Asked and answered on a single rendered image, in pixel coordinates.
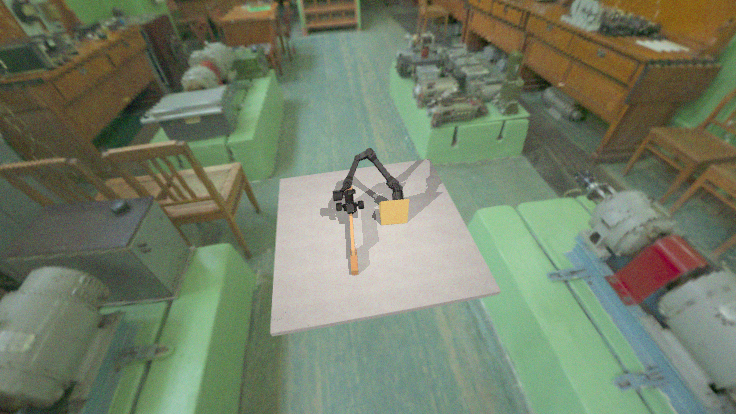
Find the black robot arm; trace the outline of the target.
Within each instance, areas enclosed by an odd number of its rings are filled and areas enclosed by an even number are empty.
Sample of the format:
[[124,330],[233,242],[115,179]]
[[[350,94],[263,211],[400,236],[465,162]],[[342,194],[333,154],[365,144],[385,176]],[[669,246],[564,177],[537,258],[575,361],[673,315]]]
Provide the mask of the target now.
[[[386,179],[386,185],[393,190],[392,198],[393,200],[402,200],[404,199],[403,196],[403,187],[399,184],[399,182],[392,177],[388,171],[385,169],[385,167],[381,164],[381,162],[377,159],[377,156],[372,148],[367,148],[366,151],[356,155],[354,157],[354,161],[352,163],[352,166],[350,168],[350,171],[343,181],[343,187],[341,190],[333,191],[333,200],[334,201],[340,201],[345,197],[346,201],[353,200],[353,194],[356,194],[355,189],[350,189],[352,186],[353,176],[356,171],[356,168],[358,166],[359,161],[368,159],[371,161],[376,168],[380,171],[380,173],[384,176]],[[350,190],[346,190],[350,189]],[[346,191],[345,191],[346,190]],[[344,197],[343,197],[344,195]],[[350,204],[346,203],[345,207],[347,209],[347,214],[353,214],[357,211],[357,206],[354,205],[353,202]]]

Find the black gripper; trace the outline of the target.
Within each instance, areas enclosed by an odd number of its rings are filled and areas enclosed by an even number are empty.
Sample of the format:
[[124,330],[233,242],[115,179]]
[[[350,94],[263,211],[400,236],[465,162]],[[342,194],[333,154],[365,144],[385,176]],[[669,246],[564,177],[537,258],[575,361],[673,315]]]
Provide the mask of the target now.
[[[356,203],[354,202],[354,199],[351,201],[345,200],[345,204],[350,204],[351,202],[353,202],[355,206],[358,206],[358,209],[364,209],[364,201],[358,201],[358,203]],[[344,208],[344,211],[347,211],[345,204],[342,205],[342,203],[336,203],[336,211],[342,211],[342,208]]]

